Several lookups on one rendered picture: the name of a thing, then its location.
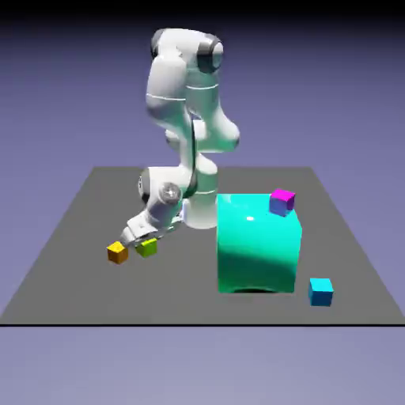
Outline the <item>small magenta cube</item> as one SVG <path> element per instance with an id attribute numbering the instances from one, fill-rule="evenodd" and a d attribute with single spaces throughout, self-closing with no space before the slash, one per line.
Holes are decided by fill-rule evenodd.
<path id="1" fill-rule="evenodd" d="M 296 193 L 284 189 L 274 189 L 270 194 L 269 211 L 285 217 L 294 209 Z"/>

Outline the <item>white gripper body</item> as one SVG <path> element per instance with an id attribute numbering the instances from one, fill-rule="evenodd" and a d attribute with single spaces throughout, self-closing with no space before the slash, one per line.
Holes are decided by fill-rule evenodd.
<path id="1" fill-rule="evenodd" d="M 149 223 L 146 214 L 138 214 L 127 221 L 123 229 L 119 242 L 124 247 L 137 247 L 142 242 L 150 239 L 161 239 L 164 235 L 176 229 L 176 217 L 166 226 L 154 226 Z"/>

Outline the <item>small cyan cube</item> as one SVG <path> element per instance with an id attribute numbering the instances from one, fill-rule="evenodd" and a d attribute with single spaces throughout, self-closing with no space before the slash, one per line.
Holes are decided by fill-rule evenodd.
<path id="1" fill-rule="evenodd" d="M 329 278 L 310 278 L 308 298 L 311 306 L 329 307 L 332 302 L 334 288 Z"/>

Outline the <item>small lime green cube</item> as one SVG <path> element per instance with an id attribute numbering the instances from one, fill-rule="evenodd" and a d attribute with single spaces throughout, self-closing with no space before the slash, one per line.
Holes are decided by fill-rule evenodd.
<path id="1" fill-rule="evenodd" d="M 143 258 L 157 253 L 157 238 L 142 241 L 135 247 L 136 252 Z"/>

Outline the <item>large teal box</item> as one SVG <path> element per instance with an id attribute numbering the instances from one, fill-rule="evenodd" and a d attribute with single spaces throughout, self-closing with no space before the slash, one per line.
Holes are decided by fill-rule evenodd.
<path id="1" fill-rule="evenodd" d="M 293 209 L 269 211 L 270 194 L 220 194 L 217 199 L 217 269 L 221 293 L 292 293 L 302 227 Z"/>

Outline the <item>small orange cube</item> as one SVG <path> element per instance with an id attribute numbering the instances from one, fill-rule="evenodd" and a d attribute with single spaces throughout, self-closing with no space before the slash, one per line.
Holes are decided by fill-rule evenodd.
<path id="1" fill-rule="evenodd" d="M 106 250 L 108 260 L 115 264 L 124 263 L 128 259 L 128 248 L 124 247 L 119 240 L 107 246 Z"/>

